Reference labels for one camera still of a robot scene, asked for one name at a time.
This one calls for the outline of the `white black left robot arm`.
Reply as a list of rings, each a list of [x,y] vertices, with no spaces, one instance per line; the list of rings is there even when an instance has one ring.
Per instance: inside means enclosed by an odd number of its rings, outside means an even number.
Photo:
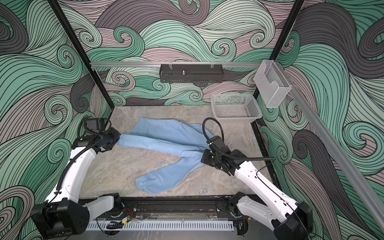
[[[99,216],[105,213],[120,216],[123,211],[118,193],[79,204],[80,190],[92,161],[98,153],[110,151],[120,139],[120,133],[106,118],[84,120],[81,128],[85,133],[72,144],[69,161],[54,190],[30,214],[44,240],[81,235],[89,222]]]

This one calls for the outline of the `light blue long sleeve shirt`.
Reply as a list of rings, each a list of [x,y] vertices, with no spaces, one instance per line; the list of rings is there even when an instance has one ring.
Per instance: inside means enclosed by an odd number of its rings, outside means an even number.
[[[209,131],[203,131],[201,124],[186,125],[177,120],[141,117],[130,134],[120,136],[118,145],[171,154],[181,159],[136,178],[136,187],[149,194],[166,192],[201,167],[203,153],[209,148],[205,136],[213,136]]]

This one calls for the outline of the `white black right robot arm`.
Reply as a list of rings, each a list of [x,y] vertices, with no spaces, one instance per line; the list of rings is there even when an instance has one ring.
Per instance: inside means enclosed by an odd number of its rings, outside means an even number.
[[[245,183],[260,199],[258,203],[243,193],[232,198],[234,215],[250,217],[273,231],[278,240],[307,240],[313,230],[313,211],[305,202],[298,203],[271,183],[254,166],[263,158],[248,158],[231,151],[222,138],[207,139],[209,149],[201,162],[234,176]]]

